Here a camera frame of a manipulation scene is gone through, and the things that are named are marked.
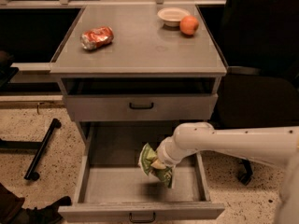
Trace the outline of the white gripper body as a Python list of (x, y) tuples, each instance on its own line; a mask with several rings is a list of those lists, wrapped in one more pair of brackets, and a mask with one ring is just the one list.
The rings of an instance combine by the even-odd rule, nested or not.
[(166, 166), (173, 167), (181, 162), (181, 151), (172, 137), (166, 137), (157, 147), (158, 159)]

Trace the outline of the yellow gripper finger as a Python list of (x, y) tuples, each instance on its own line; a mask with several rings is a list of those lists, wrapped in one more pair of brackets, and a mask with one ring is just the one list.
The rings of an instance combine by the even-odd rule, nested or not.
[(157, 170), (163, 170), (166, 168), (166, 166), (159, 159), (155, 160), (150, 166)]

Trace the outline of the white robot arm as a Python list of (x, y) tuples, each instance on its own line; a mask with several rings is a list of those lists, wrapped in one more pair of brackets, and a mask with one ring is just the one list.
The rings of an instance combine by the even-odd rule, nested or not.
[(285, 170), (274, 224), (299, 224), (299, 127), (217, 130), (207, 122), (182, 123), (157, 148), (157, 159), (173, 167), (209, 150)]

